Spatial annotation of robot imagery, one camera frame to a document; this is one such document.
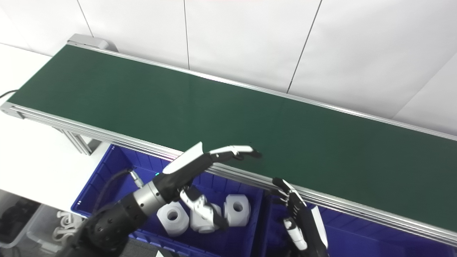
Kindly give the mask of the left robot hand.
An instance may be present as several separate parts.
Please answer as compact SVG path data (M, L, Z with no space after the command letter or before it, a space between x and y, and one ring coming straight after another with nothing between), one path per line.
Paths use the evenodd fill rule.
M204 152L198 142L168 164L161 174L153 179L158 196L166 203L181 200L188 208L220 229L227 229L226 218L208 202L206 196L192 185L195 177L213 166L231 159L243 160L244 156L261 158L262 154L249 145L229 145Z

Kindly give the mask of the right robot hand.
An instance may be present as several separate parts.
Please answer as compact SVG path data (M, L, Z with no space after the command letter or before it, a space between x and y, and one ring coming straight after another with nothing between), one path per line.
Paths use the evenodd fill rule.
M328 257L328 239L317 205L307 206L300 193L284 179L274 177L271 193L278 196L277 204L287 208L282 222L290 239L288 257Z

